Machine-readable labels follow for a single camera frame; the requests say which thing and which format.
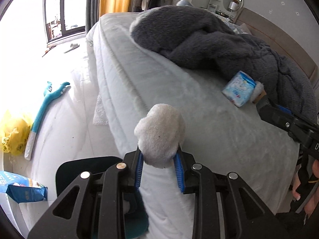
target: white sheet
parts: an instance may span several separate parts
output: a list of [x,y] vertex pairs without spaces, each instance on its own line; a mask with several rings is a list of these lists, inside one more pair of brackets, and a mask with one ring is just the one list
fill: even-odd
[[[104,15],[87,36],[120,154],[136,149],[140,118],[154,104],[170,104],[186,122],[182,150],[213,172],[237,172],[275,213],[293,176],[298,145],[263,122],[254,105],[232,105],[221,94],[226,82],[216,74],[182,69],[133,43],[128,29],[136,15]],[[173,168],[144,165],[140,191],[150,222],[142,238],[192,237],[194,196],[179,192]]]

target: gray fleece blanket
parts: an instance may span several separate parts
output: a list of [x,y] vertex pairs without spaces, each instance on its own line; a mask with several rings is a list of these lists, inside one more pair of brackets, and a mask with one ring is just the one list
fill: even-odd
[[232,32],[207,10],[164,6],[141,13],[130,35],[182,68],[218,70],[226,80],[243,71],[264,84],[269,98],[316,122],[315,95],[308,77],[263,40]]

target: blue bag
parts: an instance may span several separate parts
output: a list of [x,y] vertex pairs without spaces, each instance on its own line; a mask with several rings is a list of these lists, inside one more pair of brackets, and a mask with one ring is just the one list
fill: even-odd
[[47,200],[47,187],[6,171],[0,171],[0,192],[7,193],[17,203]]

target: round mirror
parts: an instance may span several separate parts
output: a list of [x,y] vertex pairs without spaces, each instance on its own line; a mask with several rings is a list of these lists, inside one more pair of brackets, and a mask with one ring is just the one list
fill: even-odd
[[244,0],[223,0],[224,8],[229,11],[237,11],[244,6]]

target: window frame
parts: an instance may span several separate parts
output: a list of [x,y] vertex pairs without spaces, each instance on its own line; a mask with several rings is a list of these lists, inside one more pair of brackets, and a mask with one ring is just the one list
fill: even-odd
[[44,21],[44,28],[46,31],[46,38],[47,38],[47,44],[52,44],[58,40],[65,39],[68,36],[72,36],[75,34],[81,34],[85,32],[85,26],[80,26],[73,29],[65,29],[65,18],[64,18],[64,0],[60,0],[60,22],[61,22],[61,33],[62,36],[59,36],[57,38],[49,39],[49,29],[47,27],[47,11],[46,11],[46,0],[43,0],[43,21]]

